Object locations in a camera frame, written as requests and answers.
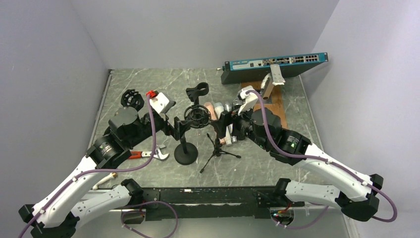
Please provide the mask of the silver grey microphone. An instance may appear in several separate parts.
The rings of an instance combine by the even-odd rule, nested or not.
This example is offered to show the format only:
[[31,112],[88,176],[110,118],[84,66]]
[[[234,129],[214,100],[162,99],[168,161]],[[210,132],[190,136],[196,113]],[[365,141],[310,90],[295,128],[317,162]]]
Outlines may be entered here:
[[[231,103],[229,103],[229,102],[226,102],[226,103],[224,104],[224,109],[225,109],[226,111],[231,111],[231,110],[232,110],[232,104],[231,104]],[[232,142],[232,143],[237,142],[237,137],[233,135],[233,124],[230,124],[230,125],[228,126],[228,130],[229,130],[229,133],[230,133],[231,142]]]

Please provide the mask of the white microphone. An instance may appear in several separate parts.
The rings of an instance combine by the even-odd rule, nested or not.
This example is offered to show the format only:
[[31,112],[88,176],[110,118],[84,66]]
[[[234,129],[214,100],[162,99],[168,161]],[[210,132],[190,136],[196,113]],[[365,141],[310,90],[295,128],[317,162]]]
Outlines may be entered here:
[[[224,111],[224,106],[222,105],[222,103],[219,103],[219,102],[215,103],[214,110],[215,110],[217,119],[220,119],[220,115]],[[225,137],[223,138],[223,141],[227,146],[231,146],[232,140],[231,140],[229,129],[226,127],[224,130],[225,130]]]

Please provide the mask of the pink microphone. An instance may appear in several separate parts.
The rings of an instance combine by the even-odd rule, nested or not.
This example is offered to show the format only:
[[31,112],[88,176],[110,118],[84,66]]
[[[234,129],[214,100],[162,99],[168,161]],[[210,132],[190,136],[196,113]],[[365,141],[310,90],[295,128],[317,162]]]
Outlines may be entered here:
[[211,120],[218,120],[218,117],[217,117],[217,115],[215,113],[213,104],[211,102],[206,102],[206,103],[204,103],[204,106],[210,112],[210,118],[211,118]]

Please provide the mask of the shock mount tripod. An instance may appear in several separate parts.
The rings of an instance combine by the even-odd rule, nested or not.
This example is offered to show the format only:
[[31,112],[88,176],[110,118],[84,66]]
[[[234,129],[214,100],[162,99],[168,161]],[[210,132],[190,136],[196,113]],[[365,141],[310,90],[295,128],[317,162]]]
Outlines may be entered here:
[[[210,112],[204,105],[192,105],[188,107],[184,111],[184,118],[186,120],[191,121],[191,127],[192,128],[203,128],[210,124],[211,118],[210,118]],[[221,139],[216,137],[215,139],[212,139],[209,133],[207,133],[207,138],[211,141],[213,145],[213,151],[209,159],[207,160],[206,164],[201,168],[200,173],[202,174],[205,170],[205,167],[208,165],[210,160],[213,157],[220,157],[221,155],[231,155],[238,159],[241,159],[240,155],[235,155],[229,152],[226,152],[222,150],[222,143],[220,142]]]

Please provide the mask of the black mic stand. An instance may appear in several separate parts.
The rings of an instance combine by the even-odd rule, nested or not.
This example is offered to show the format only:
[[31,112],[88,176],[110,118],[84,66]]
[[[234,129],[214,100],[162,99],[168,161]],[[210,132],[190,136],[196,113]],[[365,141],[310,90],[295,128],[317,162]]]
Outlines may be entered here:
[[186,94],[194,105],[199,104],[199,97],[205,96],[209,93],[209,85],[206,82],[199,83],[196,87],[187,88]]
[[185,135],[180,137],[180,144],[174,150],[174,158],[181,165],[190,165],[198,158],[197,147],[186,141]]

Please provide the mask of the shock mount stand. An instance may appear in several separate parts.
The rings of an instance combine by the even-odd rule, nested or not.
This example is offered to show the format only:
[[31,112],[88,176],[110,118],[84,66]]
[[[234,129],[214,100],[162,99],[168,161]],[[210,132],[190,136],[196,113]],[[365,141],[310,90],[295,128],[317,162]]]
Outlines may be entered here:
[[141,94],[135,89],[127,89],[121,96],[120,103],[123,107],[132,107],[136,111],[144,106],[144,99]]

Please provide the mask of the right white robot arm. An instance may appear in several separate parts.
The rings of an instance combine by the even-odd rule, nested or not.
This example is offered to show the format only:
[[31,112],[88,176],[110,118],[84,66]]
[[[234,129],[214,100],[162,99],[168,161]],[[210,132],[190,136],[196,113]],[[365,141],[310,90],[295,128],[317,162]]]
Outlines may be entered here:
[[239,113],[222,112],[210,121],[217,136],[224,137],[229,125],[238,137],[245,137],[265,150],[275,160],[319,174],[328,185],[307,184],[280,178],[272,192],[279,206],[309,202],[339,209],[346,216],[366,222],[378,212],[383,177],[364,175],[325,154],[302,134],[284,129],[279,116],[270,110]]

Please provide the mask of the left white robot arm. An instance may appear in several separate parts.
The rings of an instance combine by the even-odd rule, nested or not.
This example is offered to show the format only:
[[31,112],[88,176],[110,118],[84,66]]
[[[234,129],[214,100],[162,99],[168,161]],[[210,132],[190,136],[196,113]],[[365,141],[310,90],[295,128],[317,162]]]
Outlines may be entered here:
[[152,107],[140,117],[134,108],[119,109],[108,122],[105,134],[88,149],[74,171],[46,198],[26,204],[19,215],[34,238],[69,238],[90,220],[114,208],[136,208],[144,200],[143,189],[133,180],[125,179],[107,193],[83,201],[83,196],[110,173],[121,172],[120,165],[129,159],[134,146],[144,140],[156,139],[162,131],[176,136],[175,125]]

